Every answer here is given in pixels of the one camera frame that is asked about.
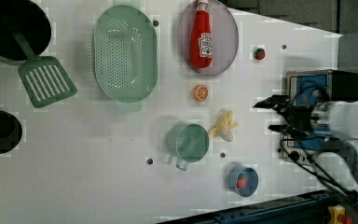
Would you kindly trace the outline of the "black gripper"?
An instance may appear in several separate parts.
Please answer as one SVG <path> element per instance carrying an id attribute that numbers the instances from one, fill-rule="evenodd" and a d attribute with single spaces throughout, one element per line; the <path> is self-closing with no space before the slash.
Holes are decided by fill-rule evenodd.
<path id="1" fill-rule="evenodd" d="M 290 135 L 293 138 L 306 137 L 312 133 L 310 124 L 312 106 L 288 105 L 288 95 L 272 95 L 265 100 L 257 102 L 254 108 L 272 109 L 282 107 L 278 112 L 284 118 L 283 125 L 271 124 L 268 128 L 276 133 Z"/>

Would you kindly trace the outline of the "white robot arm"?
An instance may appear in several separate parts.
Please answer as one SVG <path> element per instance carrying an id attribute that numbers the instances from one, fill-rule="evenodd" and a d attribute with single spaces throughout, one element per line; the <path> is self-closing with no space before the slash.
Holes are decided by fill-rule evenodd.
<path id="1" fill-rule="evenodd" d="M 311 174 L 327 188 L 358 203 L 358 101 L 324 101 L 316 105 L 295 105 L 287 95 L 272 95 L 255 104 L 272 109 L 284 123 L 269 126 L 284 136 L 283 142 L 304 143 L 320 140 L 306 159 Z"/>

